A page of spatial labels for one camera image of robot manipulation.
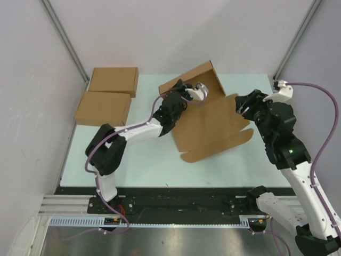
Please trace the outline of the cardboard box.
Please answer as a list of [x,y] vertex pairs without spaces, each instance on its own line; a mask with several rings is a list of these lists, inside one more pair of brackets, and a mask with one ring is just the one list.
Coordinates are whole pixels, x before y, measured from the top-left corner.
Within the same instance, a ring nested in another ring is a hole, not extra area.
[[250,122],[236,113],[237,95],[226,95],[211,61],[160,85],[159,93],[169,90],[179,79],[193,86],[203,83],[208,88],[205,103],[189,104],[171,131],[183,161],[195,163],[252,138]]
[[126,93],[135,98],[138,79],[137,67],[97,67],[93,70],[88,90]]
[[78,125],[123,126],[131,106],[131,96],[126,93],[86,91],[80,100],[74,119]]

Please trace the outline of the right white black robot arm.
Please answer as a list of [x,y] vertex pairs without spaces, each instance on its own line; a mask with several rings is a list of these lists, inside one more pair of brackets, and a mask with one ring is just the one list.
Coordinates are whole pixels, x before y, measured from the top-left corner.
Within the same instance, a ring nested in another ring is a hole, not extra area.
[[253,90],[235,98],[236,112],[253,121],[265,144],[265,152],[290,183],[303,213],[279,200],[264,186],[247,193],[246,209],[274,217],[295,238],[303,255],[331,255],[340,249],[340,217],[325,193],[318,190],[311,172],[312,160],[302,141],[294,135],[296,117],[284,97]]

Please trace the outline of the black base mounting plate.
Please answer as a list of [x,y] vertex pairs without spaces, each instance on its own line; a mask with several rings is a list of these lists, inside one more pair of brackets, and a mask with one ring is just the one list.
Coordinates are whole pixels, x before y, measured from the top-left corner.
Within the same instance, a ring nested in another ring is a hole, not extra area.
[[226,215],[255,214],[246,199],[250,187],[237,188],[154,188],[119,187],[108,204],[125,216],[143,210],[217,211]]

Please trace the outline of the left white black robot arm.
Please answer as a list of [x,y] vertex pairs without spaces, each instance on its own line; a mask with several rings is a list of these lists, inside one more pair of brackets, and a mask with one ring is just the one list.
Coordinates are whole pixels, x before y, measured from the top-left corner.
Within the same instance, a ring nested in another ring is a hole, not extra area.
[[204,100],[206,92],[201,86],[193,87],[179,79],[176,84],[157,99],[163,98],[150,117],[138,124],[113,127],[103,124],[85,150],[85,171],[95,176],[96,191],[101,197],[99,207],[106,213],[117,209],[118,194],[114,172],[121,164],[126,148],[137,142],[158,138],[169,133],[192,100]]

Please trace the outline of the left aluminium frame post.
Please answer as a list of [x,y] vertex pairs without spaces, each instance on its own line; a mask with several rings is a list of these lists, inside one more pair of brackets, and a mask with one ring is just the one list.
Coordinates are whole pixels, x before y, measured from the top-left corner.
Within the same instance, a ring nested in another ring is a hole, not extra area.
[[84,66],[81,63],[81,60],[76,53],[67,32],[65,31],[62,22],[60,21],[54,7],[52,6],[49,0],[39,0],[43,10],[45,11],[47,17],[49,18],[54,30],[59,36],[63,46],[65,47],[67,53],[69,54],[71,60],[73,61],[76,69],[78,70],[82,80],[87,84],[90,80],[88,74],[85,71]]

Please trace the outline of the aluminium front rail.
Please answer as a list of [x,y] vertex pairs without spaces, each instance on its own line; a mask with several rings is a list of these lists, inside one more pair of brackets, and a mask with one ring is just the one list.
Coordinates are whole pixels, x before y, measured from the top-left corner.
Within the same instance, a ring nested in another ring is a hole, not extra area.
[[[40,216],[116,216],[109,209],[105,213],[88,213],[90,195],[45,195],[38,211]],[[296,196],[277,196],[278,200],[297,213],[303,213]]]

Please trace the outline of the right aluminium frame post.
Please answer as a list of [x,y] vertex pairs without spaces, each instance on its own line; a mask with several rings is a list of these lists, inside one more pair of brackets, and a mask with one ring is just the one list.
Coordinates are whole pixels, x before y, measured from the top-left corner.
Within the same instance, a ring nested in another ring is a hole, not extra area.
[[283,73],[286,66],[289,64],[291,57],[294,55],[297,47],[299,46],[303,36],[305,35],[306,31],[308,30],[312,20],[314,19],[315,15],[318,13],[320,6],[322,5],[323,0],[313,0],[312,4],[310,5],[307,13],[305,14],[301,24],[298,27],[298,30],[295,33],[291,43],[289,44],[288,49],[286,50],[283,58],[281,59],[276,71],[272,75],[272,80],[276,81],[280,78],[281,74]]

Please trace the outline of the aluminium frame post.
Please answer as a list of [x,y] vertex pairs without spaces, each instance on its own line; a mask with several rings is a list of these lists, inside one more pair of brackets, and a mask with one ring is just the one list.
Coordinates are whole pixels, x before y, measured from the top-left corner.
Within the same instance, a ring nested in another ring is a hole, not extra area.
[[63,46],[65,47],[67,53],[69,54],[71,60],[73,61],[76,69],[78,70],[82,80],[87,84],[90,80],[88,74],[85,71],[84,66],[81,63],[81,60],[76,53],[67,32],[65,31],[62,22],[60,21],[54,7],[52,6],[49,0],[39,0],[43,10],[45,11],[47,17],[49,18],[54,30],[59,36]]
[[286,66],[289,64],[291,57],[294,55],[297,47],[299,46],[303,36],[305,35],[306,31],[308,30],[312,20],[314,19],[315,15],[318,13],[320,6],[322,5],[323,0],[313,0],[312,4],[310,5],[307,13],[305,14],[301,24],[298,27],[298,30],[295,33],[291,43],[289,44],[288,49],[286,50],[283,58],[281,59],[276,71],[272,75],[272,80],[276,81],[280,78],[281,74],[283,73]]

